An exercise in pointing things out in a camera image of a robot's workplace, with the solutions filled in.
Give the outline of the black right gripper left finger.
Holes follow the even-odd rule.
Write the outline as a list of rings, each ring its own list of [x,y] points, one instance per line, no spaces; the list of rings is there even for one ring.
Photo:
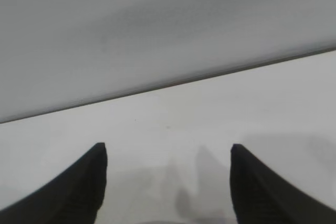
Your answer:
[[[32,194],[1,210],[1,223],[94,223],[104,200],[108,157],[95,144]]]

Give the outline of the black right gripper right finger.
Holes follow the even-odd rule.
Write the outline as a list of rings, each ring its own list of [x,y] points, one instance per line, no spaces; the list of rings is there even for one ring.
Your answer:
[[[230,151],[230,195],[238,223],[335,223],[335,210],[307,195],[245,146]]]

